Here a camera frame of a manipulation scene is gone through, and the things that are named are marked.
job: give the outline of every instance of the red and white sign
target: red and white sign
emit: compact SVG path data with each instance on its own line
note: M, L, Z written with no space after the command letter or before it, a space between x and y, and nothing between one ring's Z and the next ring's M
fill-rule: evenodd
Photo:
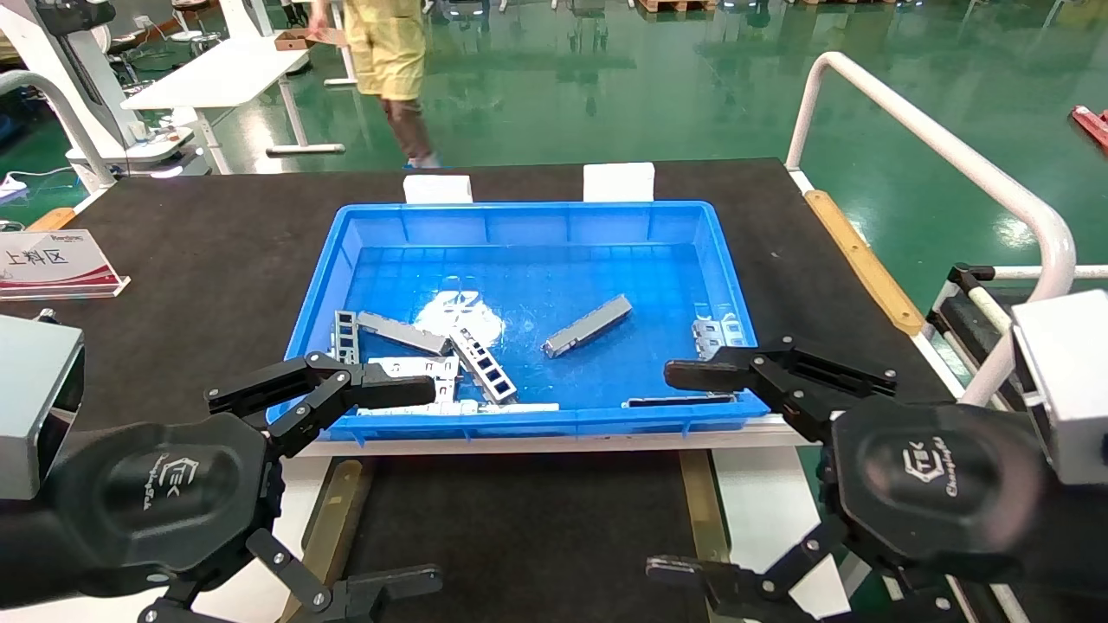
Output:
M88 229L0 234L0 300L113 297L129 283Z

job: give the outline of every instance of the yellow shorts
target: yellow shorts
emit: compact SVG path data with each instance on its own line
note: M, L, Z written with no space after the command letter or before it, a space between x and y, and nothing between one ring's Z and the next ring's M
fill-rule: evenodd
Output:
M420 0L346 0L346 37L358 91L386 100L416 100L423 82Z

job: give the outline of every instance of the blue plastic bin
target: blue plastic bin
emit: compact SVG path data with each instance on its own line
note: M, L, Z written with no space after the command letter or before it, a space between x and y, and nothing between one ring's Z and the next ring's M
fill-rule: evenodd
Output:
M543 341L624 294L630 316L556 358ZM469 416L348 413L322 438L442 439L733 430L765 415L731 404L623 408L678 396L663 368L696 358L691 325L714 318L755 346L715 210L702 202L351 205L338 212L286 357L330 347L336 309L367 310L444 333L455 323L490 347L521 402L558 411ZM362 360L418 356L360 331ZM469 375L459 399L483 401ZM271 409L273 421L291 404Z

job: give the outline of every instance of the white metal railing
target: white metal railing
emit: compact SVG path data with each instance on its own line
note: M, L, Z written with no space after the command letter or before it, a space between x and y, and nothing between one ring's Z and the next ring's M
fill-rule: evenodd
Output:
M20 86L34 86L47 96L47 101L53 106L54 112L58 113L65 129L73 135L76 149L81 150L81 153L88 159L89 167L96 175L96 181L100 182L99 190L104 190L114 184L115 177L112 176L112 172L104 163L104 159L96 151L96 145L93 144L92 137L89 136L89 132L81 125L81 120L73 112L73 106L70 105L69 100L65 99L61 89L45 76L31 71L17 70L0 74L0 94L19 89Z
M996 200L1034 232L1042 254L1043 272L1028 300L1050 298L1069 292L1074 280L1074 236L1061 216L1030 191L1009 177L995 164L965 144L948 130L935 122L923 111L912 105L886 84L878 80L842 52L824 52L815 59L804 85L804 98L800 103L797 125L792 130L792 143L784 166L789 171L800 170L800 155L804 151L808 129L812 124L812 111L820 94L820 83L828 69L833 69L856 86L868 98L876 102L893 119L901 122L946 162L954 165L966 177L981 186L988 196ZM1015 368L1012 351L1012 336L1005 334L996 348L982 362L981 369L970 381L960 402L984 405L996 392L1001 384Z

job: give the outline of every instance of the black work table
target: black work table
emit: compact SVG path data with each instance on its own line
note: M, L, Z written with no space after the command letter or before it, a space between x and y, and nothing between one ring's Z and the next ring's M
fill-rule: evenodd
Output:
M453 170L479 201L576 201L579 165ZM206 415L202 389L279 360L335 212L402 203L404 173L125 180L70 226L132 284L54 302L84 329L81 428ZM948 399L776 160L659 163L659 200L715 205L759 339L790 334L899 372L907 401ZM43 305L0 306L32 316ZM352 571L437 562L439 595L393 621L702 621L702 602L645 581L645 555L693 555L676 453L387 458Z

